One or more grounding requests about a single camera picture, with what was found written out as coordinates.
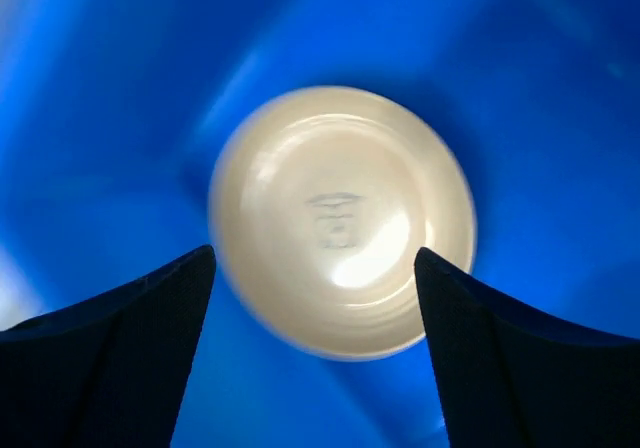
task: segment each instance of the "blue surface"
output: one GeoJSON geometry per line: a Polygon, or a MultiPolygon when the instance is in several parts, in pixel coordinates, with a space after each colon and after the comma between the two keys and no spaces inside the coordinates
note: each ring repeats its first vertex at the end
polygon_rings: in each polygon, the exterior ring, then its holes
{"type": "MultiPolygon", "coordinates": [[[[453,149],[477,205],[476,276],[640,337],[637,13],[640,0],[0,4],[2,281],[19,272],[56,309],[207,242],[234,127],[284,91],[345,84],[453,149]]],[[[211,445],[445,447],[426,345],[314,358],[218,276],[174,437],[211,445]]]]}

